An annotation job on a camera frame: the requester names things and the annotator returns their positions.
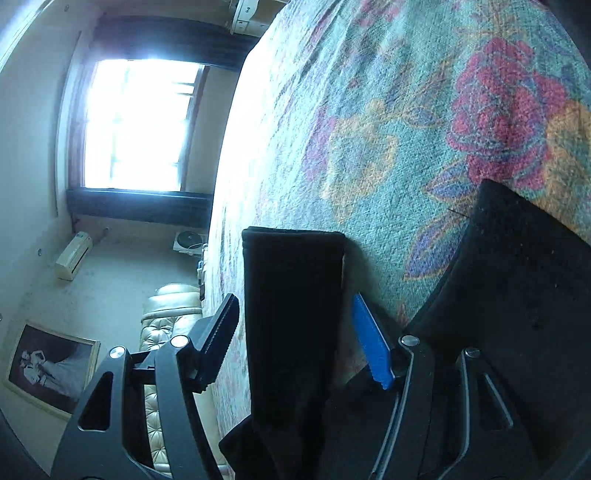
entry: picture frame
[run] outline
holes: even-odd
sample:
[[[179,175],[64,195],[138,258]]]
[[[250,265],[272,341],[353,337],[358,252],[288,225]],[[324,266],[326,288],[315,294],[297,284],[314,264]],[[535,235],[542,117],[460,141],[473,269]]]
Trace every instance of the picture frame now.
[[[100,342],[26,321],[12,349],[4,384],[31,404],[68,420],[92,379]]]

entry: air conditioner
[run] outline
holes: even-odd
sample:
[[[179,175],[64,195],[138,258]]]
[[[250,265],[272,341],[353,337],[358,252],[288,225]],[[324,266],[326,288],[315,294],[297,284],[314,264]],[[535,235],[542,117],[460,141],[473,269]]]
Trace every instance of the air conditioner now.
[[[184,232],[177,232],[174,237],[173,250],[181,252],[182,254],[191,255],[192,257],[201,257],[203,253],[203,244],[205,243],[204,235],[185,230]]]
[[[82,260],[92,249],[92,238],[86,232],[79,232],[61,253],[56,262],[56,276],[64,280],[74,280],[80,270]]]

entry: cream leather sofa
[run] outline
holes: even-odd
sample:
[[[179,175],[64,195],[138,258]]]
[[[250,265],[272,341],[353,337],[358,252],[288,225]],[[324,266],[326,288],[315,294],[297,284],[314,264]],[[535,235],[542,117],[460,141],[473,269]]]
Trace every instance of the cream leather sofa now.
[[[195,322],[202,317],[198,287],[175,283],[159,288],[144,304],[140,351],[160,348],[172,336],[188,333]],[[154,468],[170,474],[158,413],[156,387],[146,385],[144,391],[148,437]],[[220,441],[220,433],[211,388],[201,394],[194,394],[194,398],[213,456],[222,475],[227,475],[226,459],[217,445]]]

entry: bed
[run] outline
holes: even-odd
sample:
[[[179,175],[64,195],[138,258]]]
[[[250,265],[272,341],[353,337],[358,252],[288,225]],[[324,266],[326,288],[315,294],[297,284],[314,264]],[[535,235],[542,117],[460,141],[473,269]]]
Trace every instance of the bed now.
[[[590,108],[591,73],[536,0],[293,0],[236,88],[205,313],[243,303],[241,232],[258,225],[345,233],[348,292],[404,325],[484,178],[591,242]],[[365,363],[348,314],[338,384]],[[213,395],[225,435],[249,414],[243,317]]]

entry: window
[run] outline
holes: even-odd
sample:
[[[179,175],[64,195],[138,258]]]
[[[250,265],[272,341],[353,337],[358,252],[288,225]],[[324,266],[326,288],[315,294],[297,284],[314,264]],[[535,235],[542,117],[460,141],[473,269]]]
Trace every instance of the window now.
[[[203,66],[104,60],[87,97],[84,186],[180,190]]]

